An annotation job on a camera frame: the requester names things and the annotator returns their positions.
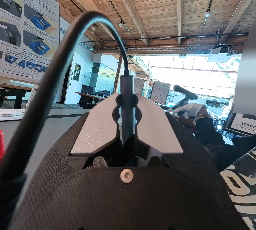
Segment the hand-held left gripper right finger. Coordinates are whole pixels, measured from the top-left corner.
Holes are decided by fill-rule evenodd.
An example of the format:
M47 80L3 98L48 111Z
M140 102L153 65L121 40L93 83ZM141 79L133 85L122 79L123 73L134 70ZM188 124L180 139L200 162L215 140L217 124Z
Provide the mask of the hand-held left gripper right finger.
M134 98L135 151L139 159L182 155L184 151L163 109L139 93Z

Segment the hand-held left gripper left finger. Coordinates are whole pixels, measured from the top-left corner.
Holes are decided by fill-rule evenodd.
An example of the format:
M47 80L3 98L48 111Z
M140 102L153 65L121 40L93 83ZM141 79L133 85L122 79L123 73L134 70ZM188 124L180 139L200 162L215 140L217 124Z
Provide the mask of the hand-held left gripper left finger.
M113 156L120 148L120 94L114 93L90 110L71 155Z

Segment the red plastic bin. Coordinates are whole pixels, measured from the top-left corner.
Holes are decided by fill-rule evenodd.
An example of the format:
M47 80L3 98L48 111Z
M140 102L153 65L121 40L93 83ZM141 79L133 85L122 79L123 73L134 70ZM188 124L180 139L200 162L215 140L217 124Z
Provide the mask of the red plastic bin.
M4 132L0 130L0 160L3 158L4 154L5 154Z

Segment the person's right forearm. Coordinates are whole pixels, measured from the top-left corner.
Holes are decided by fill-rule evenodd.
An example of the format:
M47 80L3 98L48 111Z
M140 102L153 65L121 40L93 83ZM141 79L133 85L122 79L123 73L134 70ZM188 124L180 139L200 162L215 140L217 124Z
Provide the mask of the person's right forearm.
M233 145L226 144L222 135L216 131L213 119L208 113L198 113L195 124L195 137L208 150L219 172L256 146L255 134L233 138Z

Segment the person's right hand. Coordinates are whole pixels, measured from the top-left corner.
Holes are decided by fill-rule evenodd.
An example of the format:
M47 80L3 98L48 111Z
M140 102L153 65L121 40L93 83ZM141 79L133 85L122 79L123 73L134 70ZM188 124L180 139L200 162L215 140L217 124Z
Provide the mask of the person's right hand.
M177 115L181 111L188 112L189 115L192 115L196 118L200 115L209 115L204 104L187 103L173 110L173 115Z

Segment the handwritten whiteboard on stand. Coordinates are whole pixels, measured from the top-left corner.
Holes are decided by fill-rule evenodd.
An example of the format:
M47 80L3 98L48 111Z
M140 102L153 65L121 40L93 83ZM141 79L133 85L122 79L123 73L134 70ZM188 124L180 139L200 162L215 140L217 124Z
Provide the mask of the handwritten whiteboard on stand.
M155 103L164 105L166 103L171 84L154 81L149 99Z
M145 80L141 78L134 77L134 94L142 94L144 88Z

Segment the wooden office desk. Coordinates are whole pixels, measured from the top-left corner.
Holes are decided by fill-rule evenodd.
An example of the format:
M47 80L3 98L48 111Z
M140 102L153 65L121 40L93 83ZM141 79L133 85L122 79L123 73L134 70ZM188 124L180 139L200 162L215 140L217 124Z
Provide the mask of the wooden office desk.
M81 92L75 92L75 93L78 94L78 95L80 95L80 96L92 97L92 98L94 99L94 100L93 100L94 102L95 102L95 100L98 100L98 101L96 101L92 106L89 106L89 109L91 109L92 107L94 107L94 106L97 104L97 102L106 99L106 98L104 98L104 97L102 97L102 96L95 95L95 94L89 95L89 94L84 94L84 93L81 93ZM86 101L86 102L85 102L85 107L86 107L86 109L88 108L88 105L91 105L91 104L87 104L87 101Z

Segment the white ceiling projector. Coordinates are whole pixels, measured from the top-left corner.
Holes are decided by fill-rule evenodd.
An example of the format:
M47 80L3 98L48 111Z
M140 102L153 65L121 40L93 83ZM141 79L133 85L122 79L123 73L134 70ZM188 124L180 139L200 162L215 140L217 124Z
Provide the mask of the white ceiling projector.
M208 55L207 62L211 63L226 63L235 53L233 46L226 44L219 44L213 46L210 54Z

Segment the black framed tag sign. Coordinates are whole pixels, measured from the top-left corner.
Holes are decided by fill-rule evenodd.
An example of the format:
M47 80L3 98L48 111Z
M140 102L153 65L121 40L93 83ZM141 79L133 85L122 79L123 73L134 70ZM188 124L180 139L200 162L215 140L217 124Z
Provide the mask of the black framed tag sign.
M231 110L222 130L238 136L254 135L256 133L256 116L233 113Z

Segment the long wooden table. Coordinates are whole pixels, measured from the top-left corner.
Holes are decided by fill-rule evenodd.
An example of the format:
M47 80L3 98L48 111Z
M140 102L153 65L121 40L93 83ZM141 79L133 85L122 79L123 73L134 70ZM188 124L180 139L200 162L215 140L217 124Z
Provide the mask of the long wooden table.
M26 96L26 92L31 92L32 87L16 82L4 83L0 82L0 108L3 106L5 96L16 97L14 109L21 109L22 98Z

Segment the instruction poster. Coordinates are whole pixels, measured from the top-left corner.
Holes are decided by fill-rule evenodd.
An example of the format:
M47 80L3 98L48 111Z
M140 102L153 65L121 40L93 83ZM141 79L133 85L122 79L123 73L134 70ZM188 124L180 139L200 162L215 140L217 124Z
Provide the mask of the instruction poster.
M41 79L60 42L55 0L0 0L1 71Z

